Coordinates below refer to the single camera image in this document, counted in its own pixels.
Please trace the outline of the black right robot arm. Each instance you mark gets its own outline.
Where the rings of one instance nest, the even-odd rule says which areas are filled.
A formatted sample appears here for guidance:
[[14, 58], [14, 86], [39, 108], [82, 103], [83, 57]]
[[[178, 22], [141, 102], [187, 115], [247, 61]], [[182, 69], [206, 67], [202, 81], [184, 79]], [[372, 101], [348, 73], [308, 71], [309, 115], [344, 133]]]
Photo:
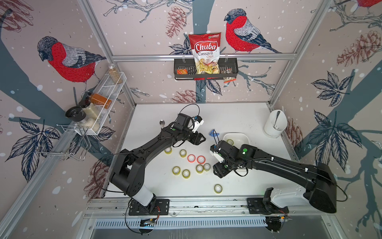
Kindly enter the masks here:
[[219, 178], [244, 168], [264, 171], [297, 184], [285, 189], [268, 188], [262, 204], [269, 212], [306, 204], [324, 213], [337, 212], [337, 183], [330, 167], [324, 163], [298, 163], [249, 144], [237, 148], [224, 140], [212, 145], [210, 153], [218, 160], [213, 172]]

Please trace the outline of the yellow tape roll front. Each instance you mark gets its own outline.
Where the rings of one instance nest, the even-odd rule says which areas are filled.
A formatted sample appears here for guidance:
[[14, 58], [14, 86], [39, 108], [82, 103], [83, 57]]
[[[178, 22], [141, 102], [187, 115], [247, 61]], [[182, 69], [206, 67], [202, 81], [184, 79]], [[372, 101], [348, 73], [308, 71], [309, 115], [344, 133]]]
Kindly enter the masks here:
[[222, 193], [222, 191], [223, 191], [223, 187], [220, 185], [220, 184], [216, 184], [216, 185], [214, 185], [214, 192], [216, 193], [216, 194], [220, 194], [220, 193]]

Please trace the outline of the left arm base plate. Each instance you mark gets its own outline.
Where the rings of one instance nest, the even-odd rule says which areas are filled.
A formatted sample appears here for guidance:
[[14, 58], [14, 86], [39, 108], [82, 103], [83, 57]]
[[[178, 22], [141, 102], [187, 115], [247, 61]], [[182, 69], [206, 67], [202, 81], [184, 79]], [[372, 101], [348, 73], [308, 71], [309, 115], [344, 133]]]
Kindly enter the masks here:
[[129, 216], [151, 216], [151, 215], [168, 215], [169, 214], [169, 199], [154, 198], [147, 206], [141, 205], [135, 199], [132, 199], [128, 215]]

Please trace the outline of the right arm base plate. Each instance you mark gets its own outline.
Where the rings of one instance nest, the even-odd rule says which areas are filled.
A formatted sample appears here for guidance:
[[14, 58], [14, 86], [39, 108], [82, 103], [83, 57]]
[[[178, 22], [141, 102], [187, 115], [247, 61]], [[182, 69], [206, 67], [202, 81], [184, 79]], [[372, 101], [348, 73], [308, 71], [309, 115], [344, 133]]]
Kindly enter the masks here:
[[249, 214], [271, 215], [271, 214], [288, 214], [288, 207], [278, 208], [273, 203], [264, 203], [263, 198], [247, 198], [247, 208]]

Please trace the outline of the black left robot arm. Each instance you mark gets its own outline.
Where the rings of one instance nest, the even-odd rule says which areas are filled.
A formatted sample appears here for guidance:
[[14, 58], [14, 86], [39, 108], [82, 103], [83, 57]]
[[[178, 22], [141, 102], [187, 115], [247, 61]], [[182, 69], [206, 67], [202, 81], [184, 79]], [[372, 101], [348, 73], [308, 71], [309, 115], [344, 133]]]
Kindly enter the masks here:
[[154, 179], [163, 169], [159, 165], [159, 155], [179, 141], [200, 145], [206, 139], [202, 133], [193, 132], [186, 126], [167, 126], [144, 145], [133, 150], [122, 150], [110, 170], [109, 182], [141, 206], [150, 206], [155, 201], [155, 195], [146, 187], [145, 179]]

